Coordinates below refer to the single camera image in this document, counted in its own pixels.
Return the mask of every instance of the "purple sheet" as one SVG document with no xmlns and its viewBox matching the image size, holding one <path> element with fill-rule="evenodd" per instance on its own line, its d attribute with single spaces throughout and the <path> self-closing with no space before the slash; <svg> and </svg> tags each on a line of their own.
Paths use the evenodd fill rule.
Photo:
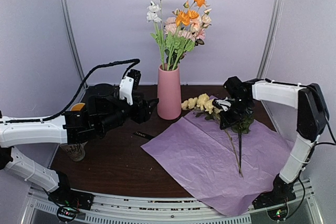
<svg viewBox="0 0 336 224">
<path fill-rule="evenodd" d="M 241 167 L 227 134 L 190 112 L 142 146 L 193 197 L 226 216 L 245 213 L 285 165 L 293 142 L 256 120 L 243 134 Z M 228 130 L 238 151 L 238 135 Z"/>
</svg>

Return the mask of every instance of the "pink vase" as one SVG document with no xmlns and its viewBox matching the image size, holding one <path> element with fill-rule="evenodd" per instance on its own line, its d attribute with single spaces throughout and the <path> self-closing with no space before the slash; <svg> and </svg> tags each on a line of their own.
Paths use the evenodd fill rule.
<svg viewBox="0 0 336 224">
<path fill-rule="evenodd" d="M 166 120 L 173 120 L 181 114 L 181 82 L 180 68 L 173 71 L 159 67 L 157 97 L 159 99 L 158 115 Z"/>
</svg>

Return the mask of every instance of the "robotic arm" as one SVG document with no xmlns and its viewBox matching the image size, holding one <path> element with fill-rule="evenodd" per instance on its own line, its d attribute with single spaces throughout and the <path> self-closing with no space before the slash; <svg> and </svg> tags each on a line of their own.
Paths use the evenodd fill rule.
<svg viewBox="0 0 336 224">
<path fill-rule="evenodd" d="M 317 140 L 329 119 L 319 85 L 313 83 L 303 86 L 300 83 L 294 85 L 259 79 L 241 82 L 237 77 L 231 77 L 224 83 L 224 88 L 231 96 L 229 106 L 224 108 L 223 100 L 214 101 L 216 107 L 224 109 L 220 114 L 221 129 L 231 127 L 244 116 L 251 114 L 253 100 L 276 102 L 297 109 L 297 138 L 294 147 L 285 166 L 274 180 L 273 191 L 260 197 L 263 207 L 283 202 L 289 198 L 294 183 L 309 163 Z"/>
<path fill-rule="evenodd" d="M 41 186 L 49 200 L 60 205 L 89 210 L 93 195 L 71 190 L 65 174 L 47 169 L 22 154 L 15 145 L 31 143 L 79 144 L 104 138 L 130 118 L 142 123 L 151 117 L 158 99 L 147 101 L 133 90 L 141 74 L 131 70 L 119 85 L 98 84 L 86 92 L 86 105 L 81 111 L 66 111 L 51 120 L 9 118 L 0 113 L 0 169 L 9 170 Z"/>
</svg>

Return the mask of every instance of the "wooden table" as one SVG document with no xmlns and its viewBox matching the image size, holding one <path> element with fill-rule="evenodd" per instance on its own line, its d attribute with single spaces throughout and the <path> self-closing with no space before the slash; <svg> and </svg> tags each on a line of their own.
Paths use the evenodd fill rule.
<svg viewBox="0 0 336 224">
<path fill-rule="evenodd" d="M 156 97 L 156 86 L 138 89 L 146 99 Z M 182 86 L 182 101 L 201 93 L 227 96 L 222 86 Z M 260 102 L 256 102 L 255 119 L 275 130 Z M 149 140 L 132 135 L 141 131 L 157 136 L 177 120 L 163 120 L 156 111 L 143 124 L 129 120 L 123 127 L 108 132 L 104 139 L 87 143 L 86 156 L 80 162 L 71 161 L 59 148 L 51 168 L 66 173 L 74 189 L 134 197 L 191 197 L 140 147 Z"/>
</svg>

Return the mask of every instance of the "vase rim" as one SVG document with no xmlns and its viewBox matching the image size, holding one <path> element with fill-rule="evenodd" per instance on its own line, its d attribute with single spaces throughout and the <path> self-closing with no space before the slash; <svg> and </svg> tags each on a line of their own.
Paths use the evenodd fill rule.
<svg viewBox="0 0 336 224">
<path fill-rule="evenodd" d="M 162 69 L 162 64 L 159 65 L 159 71 L 162 71 L 162 72 L 171 72 L 171 73 L 173 73 L 173 72 L 178 71 L 179 69 L 180 69 L 180 67 L 179 67 L 179 65 L 177 65 L 177 68 L 175 70 L 169 70 L 168 71 L 168 70 L 163 70 Z"/>
</svg>

